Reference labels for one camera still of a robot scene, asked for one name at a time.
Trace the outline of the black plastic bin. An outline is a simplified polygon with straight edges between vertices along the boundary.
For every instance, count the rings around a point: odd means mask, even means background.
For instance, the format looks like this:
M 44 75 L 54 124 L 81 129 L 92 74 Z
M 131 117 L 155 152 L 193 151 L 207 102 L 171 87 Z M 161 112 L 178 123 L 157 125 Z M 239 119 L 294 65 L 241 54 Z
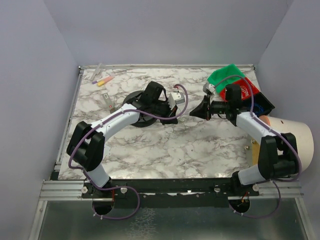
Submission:
M 258 116 L 266 116 L 275 109 L 275 106 L 265 97 L 262 92 L 253 95 L 253 112 Z

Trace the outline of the red plastic bin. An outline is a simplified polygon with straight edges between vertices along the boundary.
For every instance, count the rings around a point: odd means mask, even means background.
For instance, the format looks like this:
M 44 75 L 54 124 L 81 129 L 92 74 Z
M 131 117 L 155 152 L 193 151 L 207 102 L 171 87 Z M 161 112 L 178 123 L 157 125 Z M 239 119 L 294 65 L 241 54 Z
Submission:
M 238 80 L 225 80 L 222 84 L 219 85 L 219 87 L 222 87 L 222 90 L 219 92 L 220 97 L 226 101 L 226 86 L 229 84 L 234 84 L 234 85 L 239 85 L 240 89 L 241 89 L 241 99 L 242 100 L 247 100 L 251 97 L 251 93 L 253 93 L 253 95 L 257 94 L 260 92 L 260 90 L 247 78 L 244 78 L 250 85 L 252 92 L 250 92 L 250 89 L 247 85 L 247 83 L 242 79 L 238 79 Z

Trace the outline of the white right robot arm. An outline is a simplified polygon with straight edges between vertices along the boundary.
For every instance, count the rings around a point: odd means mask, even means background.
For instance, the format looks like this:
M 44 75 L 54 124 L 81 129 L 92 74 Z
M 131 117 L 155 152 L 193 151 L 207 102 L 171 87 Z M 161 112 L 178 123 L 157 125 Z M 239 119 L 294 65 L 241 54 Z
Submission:
M 190 116 L 210 120 L 212 115 L 224 114 L 234 126 L 247 132 L 258 144 L 257 164 L 232 174 L 237 187 L 283 179 L 298 175 L 302 165 L 298 155 L 296 137 L 292 133 L 281 133 L 268 126 L 257 115 L 243 105 L 241 88 L 236 84 L 226 86 L 226 101 L 211 100 L 213 85 L 203 86 L 205 96 L 190 112 Z

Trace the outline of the purple yellow pink markers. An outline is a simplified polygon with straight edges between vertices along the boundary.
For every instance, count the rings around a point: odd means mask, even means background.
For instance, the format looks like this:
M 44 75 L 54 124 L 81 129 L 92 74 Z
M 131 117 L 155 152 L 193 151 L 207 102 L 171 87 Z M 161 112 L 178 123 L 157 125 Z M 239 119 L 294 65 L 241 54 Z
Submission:
M 105 78 L 102 78 L 100 80 L 95 80 L 92 82 L 93 85 L 97 85 L 98 87 L 101 87 L 103 85 L 105 85 L 106 83 L 110 82 L 111 80 L 113 80 L 115 77 L 114 76 L 108 76 Z

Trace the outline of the green plastic bin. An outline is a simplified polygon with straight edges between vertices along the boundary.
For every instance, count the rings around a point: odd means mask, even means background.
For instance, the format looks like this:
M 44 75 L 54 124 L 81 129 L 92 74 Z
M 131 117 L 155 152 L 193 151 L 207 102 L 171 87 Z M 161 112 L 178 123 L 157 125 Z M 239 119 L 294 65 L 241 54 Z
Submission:
M 240 71 L 240 69 L 235 64 L 230 64 L 225 67 L 222 67 L 218 70 L 215 70 L 207 79 L 207 81 L 212 84 L 213 86 L 216 86 L 219 82 L 221 82 L 223 79 L 229 77 L 229 76 L 241 76 L 245 77 L 245 75 Z M 240 80 L 240 77 L 231 77 L 223 81 L 221 84 L 219 84 L 215 90 L 219 94 L 226 85 L 232 84 L 238 80 Z

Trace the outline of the large white cylinder bucket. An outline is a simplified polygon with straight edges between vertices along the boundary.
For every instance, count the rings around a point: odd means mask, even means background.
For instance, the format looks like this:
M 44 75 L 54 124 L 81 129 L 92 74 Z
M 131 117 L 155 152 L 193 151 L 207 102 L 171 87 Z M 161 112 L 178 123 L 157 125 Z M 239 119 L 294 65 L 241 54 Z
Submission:
M 292 133 L 296 138 L 297 153 L 301 160 L 302 171 L 311 163 L 314 155 L 314 140 L 310 128 L 302 122 L 281 119 L 262 115 L 259 117 L 264 123 L 271 126 L 278 132 Z M 246 161 L 251 167 L 258 163 L 260 145 L 250 135 L 246 138 L 245 144 Z

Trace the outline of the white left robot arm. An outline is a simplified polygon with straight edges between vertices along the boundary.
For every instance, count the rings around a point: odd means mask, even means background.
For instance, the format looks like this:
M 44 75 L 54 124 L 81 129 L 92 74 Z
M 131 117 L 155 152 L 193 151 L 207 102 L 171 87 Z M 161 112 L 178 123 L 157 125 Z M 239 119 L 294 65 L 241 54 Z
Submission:
M 166 94 L 161 84 L 151 81 L 145 90 L 130 93 L 109 116 L 93 123 L 79 122 L 66 153 L 96 186 L 103 188 L 111 180 L 102 165 L 106 141 L 129 125 L 145 128 L 157 120 L 163 125 L 177 124 L 178 105 L 184 102 L 185 97 L 178 90 Z

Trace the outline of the clear plastic tube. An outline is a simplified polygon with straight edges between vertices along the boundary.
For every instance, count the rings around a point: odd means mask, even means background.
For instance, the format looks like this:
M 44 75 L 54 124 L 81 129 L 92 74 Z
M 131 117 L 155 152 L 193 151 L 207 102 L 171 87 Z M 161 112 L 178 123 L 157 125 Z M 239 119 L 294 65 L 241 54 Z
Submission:
M 91 76 L 91 79 L 90 79 L 90 81 L 91 82 L 94 82 L 95 81 L 95 77 L 100 73 L 100 71 L 101 71 L 101 63 L 99 63 L 97 66 L 96 66 L 96 68 L 95 68 L 95 70 L 94 70 L 94 72 L 93 72 L 93 74 L 92 74 L 92 76 Z

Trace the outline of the aluminium frame rail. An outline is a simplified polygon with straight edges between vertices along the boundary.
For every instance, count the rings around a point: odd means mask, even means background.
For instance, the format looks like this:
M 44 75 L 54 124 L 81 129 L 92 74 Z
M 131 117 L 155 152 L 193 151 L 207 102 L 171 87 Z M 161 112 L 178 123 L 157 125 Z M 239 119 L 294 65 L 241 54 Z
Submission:
M 71 122 L 71 115 L 74 110 L 82 74 L 83 71 L 81 70 L 81 67 L 77 66 L 75 69 L 75 77 L 72 81 L 71 90 L 67 92 L 68 95 L 71 96 L 71 98 L 67 101 L 66 108 L 64 110 L 65 115 L 62 118 L 63 122 L 62 124 L 54 128 L 54 130 L 60 134 L 58 138 L 58 146 L 54 148 L 53 153 L 49 156 L 49 162 L 45 166 L 46 172 L 40 179 L 40 189 L 37 199 L 38 203 L 33 217 L 31 229 L 29 231 L 29 240 L 38 240 L 41 235 L 42 225 L 45 220 L 46 210 L 48 208 L 48 201 L 43 200 L 40 193 L 42 193 L 43 185 L 46 181 L 53 180 L 54 182 L 56 182 L 58 180 L 58 173 L 60 171 L 59 167 L 61 165 L 59 160 L 62 154 L 63 145 L 65 144 L 65 140 L 67 139 L 67 133 Z

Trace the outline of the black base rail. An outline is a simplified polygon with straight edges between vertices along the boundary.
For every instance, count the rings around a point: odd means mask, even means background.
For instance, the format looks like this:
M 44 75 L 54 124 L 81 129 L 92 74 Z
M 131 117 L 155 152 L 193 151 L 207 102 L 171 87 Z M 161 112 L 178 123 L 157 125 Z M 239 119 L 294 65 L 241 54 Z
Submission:
M 229 200 L 256 197 L 252 185 L 237 186 L 232 178 L 113 179 L 105 190 L 83 185 L 81 197 L 116 209 L 226 208 Z

